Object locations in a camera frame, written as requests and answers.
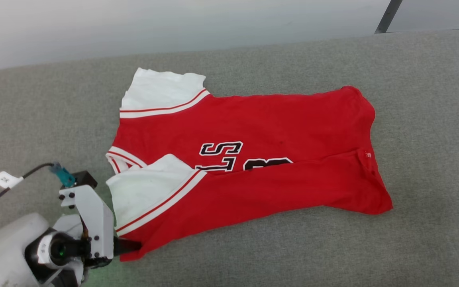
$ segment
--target gray fabric surface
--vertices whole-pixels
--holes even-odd
[[[137,67],[207,76],[217,96],[353,85],[377,111],[372,141],[394,209],[285,212],[93,270],[89,286],[459,286],[459,31],[161,55],[0,71],[0,171],[58,160],[87,169],[111,205],[104,158]],[[63,213],[40,171],[0,200],[0,227]]]

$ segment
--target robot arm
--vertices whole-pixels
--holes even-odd
[[[141,247],[113,236],[113,214],[87,171],[69,174],[59,165],[51,171],[64,183],[61,206],[79,214],[60,217],[52,228],[39,214],[28,214],[0,229],[0,286],[78,287],[89,269]],[[13,185],[22,181],[5,178]]]

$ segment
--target red and white striped trim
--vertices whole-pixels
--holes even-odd
[[[149,207],[147,210],[143,212],[141,216],[139,216],[138,218],[135,218],[131,222],[126,223],[122,226],[115,227],[116,234],[118,236],[122,236],[126,233],[129,233],[143,226],[147,222],[156,218],[157,216],[162,214],[164,211],[172,207],[179,200],[181,200],[186,194],[188,194],[189,191],[193,189],[193,187],[195,187],[205,175],[206,175],[206,172],[200,169],[193,171],[191,176],[187,177],[186,180],[179,185],[180,188],[172,191],[170,193],[170,196],[167,196],[167,198],[164,201],[159,202]]]
[[[120,118],[141,118],[144,116],[155,116],[158,114],[168,114],[168,113],[176,113],[182,111],[184,109],[188,109],[193,105],[199,103],[204,97],[210,95],[209,91],[206,89],[202,89],[197,93],[197,95],[192,98],[189,102],[186,102],[181,105],[177,105],[170,108],[156,108],[156,109],[145,109],[145,110],[127,110],[120,108]]]
[[[140,160],[137,156],[120,149],[119,147],[111,147],[106,153],[106,158],[113,167],[115,174],[119,174],[129,169],[129,165],[137,165],[146,167],[146,163]]]

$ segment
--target white sleeve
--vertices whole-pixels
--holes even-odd
[[[203,89],[205,76],[138,68],[122,99],[122,110],[170,108],[185,104]]]

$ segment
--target teal connector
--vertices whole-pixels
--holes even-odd
[[[73,187],[75,184],[75,178],[69,171],[65,169],[65,167],[62,167],[59,162],[55,161],[53,162],[54,165],[52,167],[49,167],[49,170],[55,174],[61,181],[61,183],[65,187]]]

